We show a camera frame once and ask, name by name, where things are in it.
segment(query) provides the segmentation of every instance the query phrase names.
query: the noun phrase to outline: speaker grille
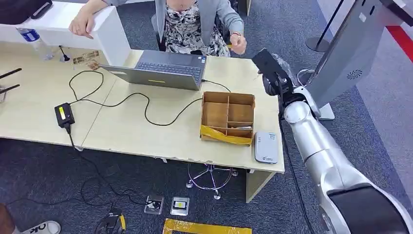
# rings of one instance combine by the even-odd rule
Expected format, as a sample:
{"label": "speaker grille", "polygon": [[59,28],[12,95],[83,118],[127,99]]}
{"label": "speaker grille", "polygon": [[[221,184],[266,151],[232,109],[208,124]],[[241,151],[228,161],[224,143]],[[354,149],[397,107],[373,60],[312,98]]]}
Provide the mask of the speaker grille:
{"label": "speaker grille", "polygon": [[363,71],[357,69],[347,74],[347,79],[356,79],[356,78],[359,78],[362,74],[363,74]]}

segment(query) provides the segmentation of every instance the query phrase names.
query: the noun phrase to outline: woman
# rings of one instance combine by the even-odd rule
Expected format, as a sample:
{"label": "woman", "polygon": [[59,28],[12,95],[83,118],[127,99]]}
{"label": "woman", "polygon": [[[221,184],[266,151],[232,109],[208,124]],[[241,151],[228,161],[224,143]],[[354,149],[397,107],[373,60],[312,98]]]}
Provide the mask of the woman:
{"label": "woman", "polygon": [[[92,39],[93,14],[125,1],[89,0],[70,24],[70,31]],[[229,49],[214,23],[216,14],[231,33],[231,49],[237,54],[245,52],[244,22],[228,0],[155,0],[155,6],[152,24],[168,52],[189,54],[200,50],[204,55],[229,57]]]}

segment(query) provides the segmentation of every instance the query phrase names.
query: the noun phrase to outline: red floor stripe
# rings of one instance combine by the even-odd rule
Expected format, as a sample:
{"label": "red floor stripe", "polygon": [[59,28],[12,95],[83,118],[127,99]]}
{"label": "red floor stripe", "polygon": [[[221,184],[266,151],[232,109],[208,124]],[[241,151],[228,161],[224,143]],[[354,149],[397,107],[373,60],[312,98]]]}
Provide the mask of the red floor stripe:
{"label": "red floor stripe", "polygon": [[386,26],[390,34],[413,62],[413,40],[400,26]]}

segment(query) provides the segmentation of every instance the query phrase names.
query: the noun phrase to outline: silver robot arm segment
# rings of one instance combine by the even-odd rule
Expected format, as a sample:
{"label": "silver robot arm segment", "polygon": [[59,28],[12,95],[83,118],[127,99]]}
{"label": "silver robot arm segment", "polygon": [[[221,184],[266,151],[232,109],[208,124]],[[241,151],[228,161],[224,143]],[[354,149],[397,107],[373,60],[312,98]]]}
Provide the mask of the silver robot arm segment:
{"label": "silver robot arm segment", "polygon": [[327,233],[413,233],[406,209],[348,161],[306,102],[289,104],[284,118],[316,184],[321,222]]}

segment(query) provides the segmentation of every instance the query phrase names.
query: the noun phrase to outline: chair base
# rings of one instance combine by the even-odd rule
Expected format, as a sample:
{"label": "chair base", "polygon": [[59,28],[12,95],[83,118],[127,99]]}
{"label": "chair base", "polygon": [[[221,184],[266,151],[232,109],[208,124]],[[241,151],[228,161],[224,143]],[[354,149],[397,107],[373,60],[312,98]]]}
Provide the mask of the chair base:
{"label": "chair base", "polygon": [[[205,166],[206,166],[206,170],[200,172],[197,176],[192,177],[191,173],[190,173],[190,163],[188,164],[189,181],[186,184],[186,187],[187,188],[192,188],[195,185],[196,187],[198,187],[202,190],[214,191],[215,192],[214,199],[219,200],[219,199],[221,199],[221,194],[219,193],[218,190],[223,188],[229,182],[229,180],[231,179],[232,176],[234,176],[234,177],[238,176],[238,171],[236,171],[233,168],[219,168],[219,167],[216,167],[215,165],[210,165],[210,164],[205,164]],[[215,178],[214,178],[214,175],[213,175],[214,171],[228,171],[229,172],[228,177],[226,178],[226,180],[223,184],[221,184],[219,186],[216,185]],[[201,177],[205,174],[210,174],[211,175],[212,184],[214,185],[214,187],[212,187],[212,188],[204,187],[204,186],[201,186],[201,185],[199,185],[195,182],[196,179],[198,179],[199,177]]]}

